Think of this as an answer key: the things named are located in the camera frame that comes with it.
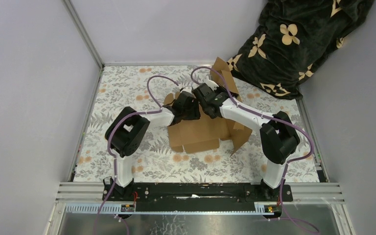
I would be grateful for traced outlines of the brown cardboard box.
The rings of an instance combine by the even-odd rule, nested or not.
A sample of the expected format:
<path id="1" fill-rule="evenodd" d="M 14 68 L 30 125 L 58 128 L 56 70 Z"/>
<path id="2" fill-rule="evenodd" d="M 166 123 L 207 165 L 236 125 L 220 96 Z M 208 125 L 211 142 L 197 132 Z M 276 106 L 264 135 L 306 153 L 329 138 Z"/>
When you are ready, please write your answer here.
<path id="1" fill-rule="evenodd" d="M 250 128 L 221 117 L 212 119 L 201 107 L 199 110 L 200 119 L 182 120 L 167 128 L 169 145 L 173 151 L 193 154 L 226 148 L 231 156 L 248 142 L 252 134 Z"/>

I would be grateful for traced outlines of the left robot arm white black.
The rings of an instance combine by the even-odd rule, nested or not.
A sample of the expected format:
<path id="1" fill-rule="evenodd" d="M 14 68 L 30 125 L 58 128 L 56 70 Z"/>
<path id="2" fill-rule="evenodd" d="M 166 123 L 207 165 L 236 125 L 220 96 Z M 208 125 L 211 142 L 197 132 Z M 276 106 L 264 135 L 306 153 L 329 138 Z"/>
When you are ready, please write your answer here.
<path id="1" fill-rule="evenodd" d="M 149 127 L 168 127 L 200 117 L 199 102 L 187 90 L 182 90 L 171 103 L 157 110 L 137 112 L 125 107 L 105 133 L 108 153 L 114 158 L 114 175 L 106 185 L 114 191 L 114 196 L 120 201 L 131 198 L 130 185 L 134 181 L 131 156 L 138 150 Z"/>

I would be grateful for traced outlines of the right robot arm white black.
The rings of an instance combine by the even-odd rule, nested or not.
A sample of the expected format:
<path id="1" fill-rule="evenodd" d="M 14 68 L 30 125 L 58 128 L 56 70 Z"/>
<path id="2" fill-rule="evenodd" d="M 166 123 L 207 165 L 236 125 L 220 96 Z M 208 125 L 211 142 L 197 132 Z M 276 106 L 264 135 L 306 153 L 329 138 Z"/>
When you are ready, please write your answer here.
<path id="1" fill-rule="evenodd" d="M 271 114 L 245 105 L 232 92 L 212 81 L 200 84 L 192 93 L 209 117 L 232 120 L 259 132 L 262 150 L 267 158 L 263 177 L 266 185 L 261 188 L 261 195 L 266 201 L 275 201 L 281 194 L 279 186 L 286 161 L 300 143 L 289 116 L 283 111 Z"/>

